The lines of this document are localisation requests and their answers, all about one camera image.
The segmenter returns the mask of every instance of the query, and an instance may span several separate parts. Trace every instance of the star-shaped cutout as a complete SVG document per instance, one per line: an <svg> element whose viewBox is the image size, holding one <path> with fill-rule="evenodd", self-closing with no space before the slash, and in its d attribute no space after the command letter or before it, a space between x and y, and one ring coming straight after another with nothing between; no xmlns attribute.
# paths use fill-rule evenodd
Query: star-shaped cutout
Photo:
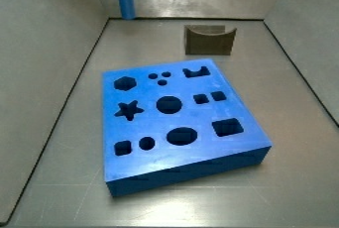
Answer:
<svg viewBox="0 0 339 228"><path fill-rule="evenodd" d="M129 104L119 103L120 110L113 114L116 117L125 116L128 121L132 121L133 115L141 113L143 109L136 107L137 101L133 100Z"/></svg>

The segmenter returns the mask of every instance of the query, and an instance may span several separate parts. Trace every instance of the shape sorting board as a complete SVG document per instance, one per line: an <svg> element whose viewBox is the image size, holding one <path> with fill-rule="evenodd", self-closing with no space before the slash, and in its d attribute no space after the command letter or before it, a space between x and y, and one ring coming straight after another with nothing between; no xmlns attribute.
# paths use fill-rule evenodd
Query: shape sorting board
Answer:
<svg viewBox="0 0 339 228"><path fill-rule="evenodd" d="M112 195L259 164L269 147L211 59L103 74L104 181Z"/></svg>

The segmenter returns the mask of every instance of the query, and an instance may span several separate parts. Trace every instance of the small circular hole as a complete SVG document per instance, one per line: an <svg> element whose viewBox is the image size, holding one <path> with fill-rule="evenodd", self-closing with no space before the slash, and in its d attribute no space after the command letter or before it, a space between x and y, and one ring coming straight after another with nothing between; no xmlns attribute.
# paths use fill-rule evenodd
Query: small circular hole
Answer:
<svg viewBox="0 0 339 228"><path fill-rule="evenodd" d="M149 151L151 149L153 149L153 146L155 146L153 139L151 137L144 137L139 141L139 146L140 146L141 150Z"/></svg>
<svg viewBox="0 0 339 228"><path fill-rule="evenodd" d="M163 72L161 75L163 75L164 77L169 77L169 76L171 76L171 72L168 72L168 71L167 71L167 72Z"/></svg>
<svg viewBox="0 0 339 228"><path fill-rule="evenodd" d="M167 84L167 80L159 80L159 81L157 81L157 84L159 84L160 86L164 86L164 85Z"/></svg>
<svg viewBox="0 0 339 228"><path fill-rule="evenodd" d="M157 74L156 73L149 73L148 74L148 78L149 79L156 79L157 78Z"/></svg>

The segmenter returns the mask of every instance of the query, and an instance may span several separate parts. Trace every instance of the circular hole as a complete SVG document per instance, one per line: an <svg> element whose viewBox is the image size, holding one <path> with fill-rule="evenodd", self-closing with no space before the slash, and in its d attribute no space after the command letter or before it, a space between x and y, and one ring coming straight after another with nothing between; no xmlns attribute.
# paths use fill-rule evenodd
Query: circular hole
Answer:
<svg viewBox="0 0 339 228"><path fill-rule="evenodd" d="M139 141L139 146L144 151L149 151L151 149L153 149L155 146L155 141L151 137L144 137L140 141Z"/></svg>
<svg viewBox="0 0 339 228"><path fill-rule="evenodd" d="M148 74L148 78L149 79L156 79L157 78L157 74L156 73L149 73Z"/></svg>
<svg viewBox="0 0 339 228"><path fill-rule="evenodd" d="M169 76L171 76L171 72L168 72L168 71L167 71L167 72L163 72L161 75L163 75L164 77L169 77Z"/></svg>
<svg viewBox="0 0 339 228"><path fill-rule="evenodd" d="M164 114L173 114L180 111L183 103L177 97L165 96L156 101L156 108Z"/></svg>
<svg viewBox="0 0 339 228"><path fill-rule="evenodd" d="M157 84L159 84L160 86L164 86L164 85L167 84L167 80L159 80L159 81L157 81Z"/></svg>
<svg viewBox="0 0 339 228"><path fill-rule="evenodd" d="M189 145L197 139L197 132L191 128L176 128L167 134L167 141L176 146Z"/></svg>

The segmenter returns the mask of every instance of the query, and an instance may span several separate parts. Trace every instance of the square hole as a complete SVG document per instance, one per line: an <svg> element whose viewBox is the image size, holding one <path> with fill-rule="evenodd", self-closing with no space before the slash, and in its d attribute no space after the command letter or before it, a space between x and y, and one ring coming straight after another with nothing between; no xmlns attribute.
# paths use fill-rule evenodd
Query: square hole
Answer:
<svg viewBox="0 0 339 228"><path fill-rule="evenodd" d="M117 156L127 155L132 152L131 142L121 141L113 145L113 151Z"/></svg>
<svg viewBox="0 0 339 228"><path fill-rule="evenodd" d="M205 94L195 95L193 98L197 104L204 104L209 102Z"/></svg>
<svg viewBox="0 0 339 228"><path fill-rule="evenodd" d="M211 92L212 97L216 101L227 100L227 96L223 91Z"/></svg>
<svg viewBox="0 0 339 228"><path fill-rule="evenodd" d="M244 131L239 120L235 118L223 121L215 121L212 122L212 126L219 137L231 136Z"/></svg>

